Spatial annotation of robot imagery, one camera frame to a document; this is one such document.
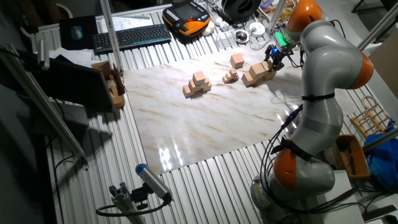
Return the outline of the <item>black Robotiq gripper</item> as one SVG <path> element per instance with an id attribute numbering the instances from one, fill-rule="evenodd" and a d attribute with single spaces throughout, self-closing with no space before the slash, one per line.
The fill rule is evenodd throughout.
<path id="1" fill-rule="evenodd" d="M 284 67 L 282 59 L 288 55 L 292 55 L 290 49 L 279 50 L 275 45 L 269 45 L 265 51 L 265 61 L 272 62 L 272 70 L 277 72 Z"/>

